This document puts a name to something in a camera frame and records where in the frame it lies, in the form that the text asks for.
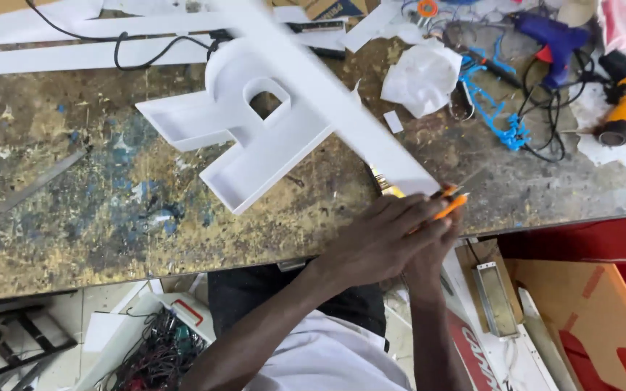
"black metal frame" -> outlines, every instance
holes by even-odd
[[[35,377],[40,375],[40,373],[42,373],[42,371],[44,371],[45,368],[47,368],[47,366],[54,361],[59,354],[77,345],[74,338],[59,326],[58,328],[65,333],[67,342],[61,344],[60,346],[54,346],[51,342],[49,342],[48,338],[28,317],[28,314],[40,311],[43,308],[44,306],[40,305],[0,312],[0,317],[5,317],[2,324],[6,325],[17,321],[22,326],[23,330],[38,343],[40,349],[42,350],[41,353],[35,354],[25,360],[21,360],[14,354],[13,350],[11,350],[6,341],[3,342],[0,345],[0,356],[7,362],[8,365],[0,368],[0,389],[17,373],[20,368],[36,364],[35,367],[33,367],[19,380],[12,390],[23,391],[26,386],[28,386]]]

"workbench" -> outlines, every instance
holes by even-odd
[[[509,151],[477,115],[459,122],[443,108],[414,119],[380,100],[405,48],[378,39],[326,63],[350,89],[362,80],[362,102],[382,123],[396,110],[405,129],[396,137],[440,182],[485,166],[488,179],[465,206],[464,235],[626,216],[626,168],[595,167],[577,153],[575,135],[563,136],[567,157],[549,164]],[[225,209],[198,175],[230,145],[179,153],[134,108],[203,90],[204,66],[0,75],[0,202],[80,140],[93,146],[0,215],[0,298],[319,254],[377,197],[362,161],[332,135],[245,213]],[[520,92],[481,77],[517,111]],[[529,127],[536,139],[547,136],[536,120]],[[559,121],[566,128],[575,129],[568,110]]]

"white shirt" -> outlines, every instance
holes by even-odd
[[[385,339],[315,310],[274,351],[245,391],[411,390]]]

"hand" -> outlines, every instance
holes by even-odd
[[[332,280],[339,291],[395,277],[452,226],[451,216],[433,220],[446,205],[422,194],[383,196],[342,228],[339,238],[306,269]]]
[[[453,248],[462,230],[462,208],[454,209],[447,218],[451,225],[438,240],[430,242],[417,251],[405,265],[403,274],[413,294],[435,294],[439,292],[439,275],[446,254]]]

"black pants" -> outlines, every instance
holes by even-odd
[[[277,265],[270,264],[209,273],[209,308],[216,337],[286,287],[301,270],[281,272]],[[383,293],[378,284],[351,287],[318,310],[385,338]]]

